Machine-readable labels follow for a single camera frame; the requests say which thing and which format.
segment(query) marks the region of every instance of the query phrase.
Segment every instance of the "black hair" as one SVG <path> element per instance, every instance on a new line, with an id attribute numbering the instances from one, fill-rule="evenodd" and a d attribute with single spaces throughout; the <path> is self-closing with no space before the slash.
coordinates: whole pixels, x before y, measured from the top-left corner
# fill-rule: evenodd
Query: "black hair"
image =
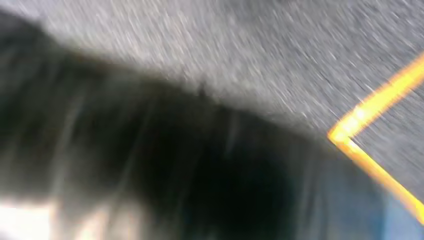
<path id="1" fill-rule="evenodd" d="M 294 239 L 295 179 L 325 158 L 314 146 L 0 10 L 0 200 L 55 199 L 54 239 L 73 240 L 105 200 L 105 239 L 129 202 L 148 211 L 140 240 Z"/>

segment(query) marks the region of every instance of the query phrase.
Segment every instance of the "blue clothing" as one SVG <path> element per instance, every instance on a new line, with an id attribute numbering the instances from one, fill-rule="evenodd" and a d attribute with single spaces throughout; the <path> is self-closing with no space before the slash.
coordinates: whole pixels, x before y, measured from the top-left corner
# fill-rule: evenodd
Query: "blue clothing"
<path id="1" fill-rule="evenodd" d="M 424 227 L 397 198 L 387 194 L 382 240 L 424 240 Z"/>

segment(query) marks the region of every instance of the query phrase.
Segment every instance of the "asphalt road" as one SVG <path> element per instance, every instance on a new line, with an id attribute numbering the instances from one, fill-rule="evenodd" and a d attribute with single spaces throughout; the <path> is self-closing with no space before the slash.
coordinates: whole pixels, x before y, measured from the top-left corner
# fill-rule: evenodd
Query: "asphalt road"
<path id="1" fill-rule="evenodd" d="M 184 74 L 189 87 L 206 81 L 217 98 L 305 132 L 325 133 L 424 51 L 421 0 L 2 0 L 0 6 L 44 22 L 69 44 Z M 358 136 L 377 161 L 422 159 L 421 96 L 413 94 Z"/>

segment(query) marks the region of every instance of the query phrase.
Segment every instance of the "yellow line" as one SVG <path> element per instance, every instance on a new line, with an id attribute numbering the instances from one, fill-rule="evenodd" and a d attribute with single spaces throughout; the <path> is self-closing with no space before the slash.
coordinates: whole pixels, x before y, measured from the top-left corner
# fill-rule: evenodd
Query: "yellow line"
<path id="1" fill-rule="evenodd" d="M 407 209 L 424 225 L 424 204 L 398 183 L 350 138 L 333 143 L 369 176 L 395 194 Z"/>
<path id="2" fill-rule="evenodd" d="M 424 53 L 348 112 L 328 132 L 328 138 L 368 175 L 395 194 L 424 225 L 424 204 L 351 140 L 393 104 L 420 85 L 423 80 Z"/>
<path id="3" fill-rule="evenodd" d="M 361 104 L 348 112 L 329 132 L 329 135 L 343 134 L 353 137 L 372 121 L 384 113 L 390 106 L 407 95 L 424 80 L 424 53 L 412 64 L 401 70 L 390 81 Z"/>

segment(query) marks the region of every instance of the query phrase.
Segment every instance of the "dark hair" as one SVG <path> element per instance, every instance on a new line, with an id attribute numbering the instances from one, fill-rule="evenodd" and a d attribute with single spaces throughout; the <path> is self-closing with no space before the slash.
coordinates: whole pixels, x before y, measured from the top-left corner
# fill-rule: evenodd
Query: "dark hair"
<path id="1" fill-rule="evenodd" d="M 281 135 L 259 117 L 67 50 L 4 11 L 0 84 L 0 193 L 58 199 L 60 239 L 103 199 L 116 213 L 128 199 L 148 206 L 166 239 L 288 236 Z"/>

